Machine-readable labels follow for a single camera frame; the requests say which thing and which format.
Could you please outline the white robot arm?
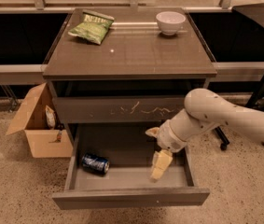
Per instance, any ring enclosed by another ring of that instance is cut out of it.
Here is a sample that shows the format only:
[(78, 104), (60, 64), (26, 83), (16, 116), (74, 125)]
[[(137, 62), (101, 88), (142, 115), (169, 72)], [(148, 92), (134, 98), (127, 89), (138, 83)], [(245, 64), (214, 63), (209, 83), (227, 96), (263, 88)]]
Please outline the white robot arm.
[(259, 145), (264, 146), (264, 112), (235, 105), (207, 89), (190, 91), (184, 108), (159, 127), (146, 130), (146, 135), (157, 139), (160, 150), (155, 152), (150, 179), (161, 179), (188, 140), (198, 134), (225, 125)]

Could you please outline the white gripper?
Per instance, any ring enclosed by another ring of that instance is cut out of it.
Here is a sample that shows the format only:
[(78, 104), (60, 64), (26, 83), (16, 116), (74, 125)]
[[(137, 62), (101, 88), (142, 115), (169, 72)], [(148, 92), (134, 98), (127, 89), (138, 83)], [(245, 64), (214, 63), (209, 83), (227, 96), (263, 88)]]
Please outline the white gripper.
[(174, 134), (169, 120), (166, 120), (160, 127), (147, 129), (146, 135), (157, 137), (157, 144), (162, 148), (161, 151), (156, 151), (153, 155), (150, 176), (152, 181), (158, 181), (170, 166), (173, 160), (173, 153), (179, 152), (187, 143)]

